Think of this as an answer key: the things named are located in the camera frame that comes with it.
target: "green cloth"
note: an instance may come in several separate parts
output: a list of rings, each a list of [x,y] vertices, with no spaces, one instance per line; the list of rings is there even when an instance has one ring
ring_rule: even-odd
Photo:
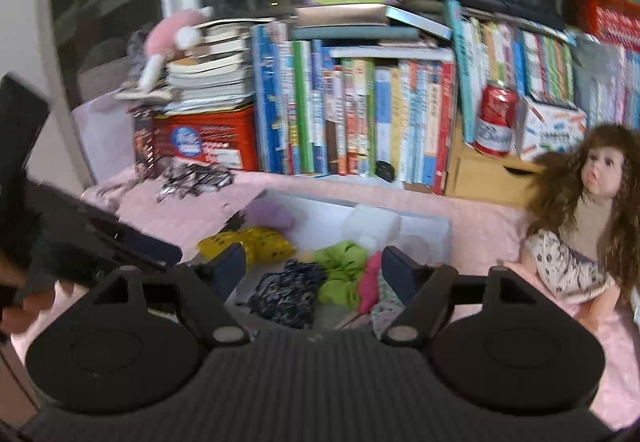
[[[320,287],[320,303],[335,303],[350,309],[360,304],[358,282],[367,265],[367,250],[344,240],[314,252],[314,262],[322,265],[327,280]]]

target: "drawer handle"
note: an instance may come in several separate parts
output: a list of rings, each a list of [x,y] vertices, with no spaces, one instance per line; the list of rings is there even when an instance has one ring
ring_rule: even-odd
[[[529,176],[535,175],[533,171],[527,171],[526,169],[517,169],[514,167],[505,167],[505,166],[503,167],[508,174],[513,175],[515,177],[529,177]]]

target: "doll face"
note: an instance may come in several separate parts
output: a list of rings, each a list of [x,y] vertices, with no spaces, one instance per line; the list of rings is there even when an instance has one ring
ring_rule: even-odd
[[[613,198],[622,181],[625,156],[616,148],[589,150],[580,174],[582,184],[594,197]]]

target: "brown curly hair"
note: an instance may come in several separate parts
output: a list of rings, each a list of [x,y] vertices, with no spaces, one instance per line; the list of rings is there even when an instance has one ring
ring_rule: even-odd
[[[624,126],[602,124],[587,133],[577,151],[540,158],[545,169],[533,181],[527,206],[533,220],[527,236],[541,230],[558,234],[560,227],[575,225],[575,209],[583,189],[582,166],[591,149],[607,147],[620,150],[625,163],[602,261],[622,294],[628,296],[640,284],[640,140]]]

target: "red can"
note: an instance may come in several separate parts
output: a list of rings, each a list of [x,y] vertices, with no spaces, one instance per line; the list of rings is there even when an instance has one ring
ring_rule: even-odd
[[[489,81],[482,92],[474,147],[494,157],[507,156],[515,126],[518,95],[502,81]]]

